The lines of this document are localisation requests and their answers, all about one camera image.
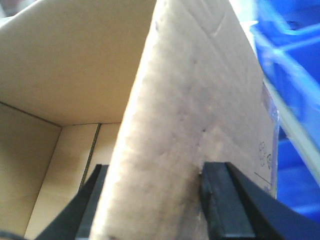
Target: cardboard wall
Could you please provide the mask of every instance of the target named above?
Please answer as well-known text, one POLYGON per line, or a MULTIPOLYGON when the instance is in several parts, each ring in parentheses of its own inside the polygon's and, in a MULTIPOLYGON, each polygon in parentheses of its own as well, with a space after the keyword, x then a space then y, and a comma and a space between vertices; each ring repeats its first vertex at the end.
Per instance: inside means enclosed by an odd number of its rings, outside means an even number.
POLYGON ((27 239, 34 239, 78 192, 97 126, 62 129, 25 232, 27 239))
POLYGON ((0 28, 0 101, 61 126, 119 123, 155 0, 39 0, 0 28))
POLYGON ((34 239, 61 212, 77 194, 84 174, 89 177, 96 164, 109 164, 119 126, 83 124, 62 128, 25 238, 34 239))
POLYGON ((0 229, 24 235, 61 128, 0 104, 0 229))
POLYGON ((117 140, 120 123, 102 124, 97 136, 86 179, 97 164, 108 165, 117 140))

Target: blue storage crate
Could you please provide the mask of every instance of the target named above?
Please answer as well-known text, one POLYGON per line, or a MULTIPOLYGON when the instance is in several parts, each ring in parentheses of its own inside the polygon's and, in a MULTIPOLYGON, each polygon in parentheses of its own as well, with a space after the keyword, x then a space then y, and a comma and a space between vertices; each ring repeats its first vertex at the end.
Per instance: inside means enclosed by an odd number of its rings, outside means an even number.
POLYGON ((277 199, 320 223, 320 187, 288 139, 278 144, 277 199))
POLYGON ((275 48, 257 26, 251 31, 265 75, 320 148, 320 37, 275 48))
POLYGON ((276 46, 320 36, 320 0, 257 0, 257 19, 276 46))

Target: corrugated cardboard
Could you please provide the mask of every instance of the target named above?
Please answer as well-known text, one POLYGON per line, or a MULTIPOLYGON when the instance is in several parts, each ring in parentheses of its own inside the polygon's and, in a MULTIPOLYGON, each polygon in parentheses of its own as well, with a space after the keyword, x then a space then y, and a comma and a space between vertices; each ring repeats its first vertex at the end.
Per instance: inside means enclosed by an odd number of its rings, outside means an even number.
POLYGON ((91 175, 97 164, 108 165, 114 151, 120 123, 102 124, 96 139, 86 179, 91 175))
POLYGON ((87 170, 109 162, 118 126, 104 124, 122 121, 134 79, 91 239, 207 239, 204 161, 231 161, 274 189, 274 166, 261 165, 274 130, 263 74, 229 2, 154 6, 38 0, 0 28, 0 101, 65 126, 26 237, 59 213, 87 170))
POLYGON ((204 161, 232 162, 264 187, 273 123, 262 79, 228 1, 158 0, 90 239, 207 239, 204 161))

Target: cardboard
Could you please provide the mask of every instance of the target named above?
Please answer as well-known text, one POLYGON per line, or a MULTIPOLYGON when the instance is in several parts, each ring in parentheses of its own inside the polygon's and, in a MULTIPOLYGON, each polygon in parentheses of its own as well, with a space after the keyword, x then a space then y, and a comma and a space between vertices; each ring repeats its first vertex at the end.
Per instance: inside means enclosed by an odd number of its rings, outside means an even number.
POLYGON ((61 126, 120 123, 154 6, 38 0, 0 29, 0 101, 61 126))
POLYGON ((35 239, 77 194, 96 129, 97 124, 66 126, 62 129, 25 238, 35 239))
POLYGON ((102 124, 97 136, 96 144, 90 160, 86 180, 97 164, 108 165, 114 151, 120 123, 102 124))
POLYGON ((206 239, 204 161, 232 162, 264 188, 262 79, 228 1, 157 1, 90 239, 206 239))
POLYGON ((38 128, 54 128, 34 159, 44 169, 28 169, 36 183, 2 171, 33 197, 14 216, 4 212, 19 227, 0 228, 22 234, 29 217, 25 236, 34 238, 94 164, 109 162, 115 141, 92 240, 207 239, 198 199, 204 161, 231 161, 275 192, 276 165, 262 164, 274 143, 263 73, 228 1, 38 0, 0 28, 0 53, 0 101, 35 121, 1 119, 26 126, 25 138, 8 128, 15 137, 4 151, 24 153, 38 128))
POLYGON ((0 104, 0 228, 23 235, 60 127, 0 104))

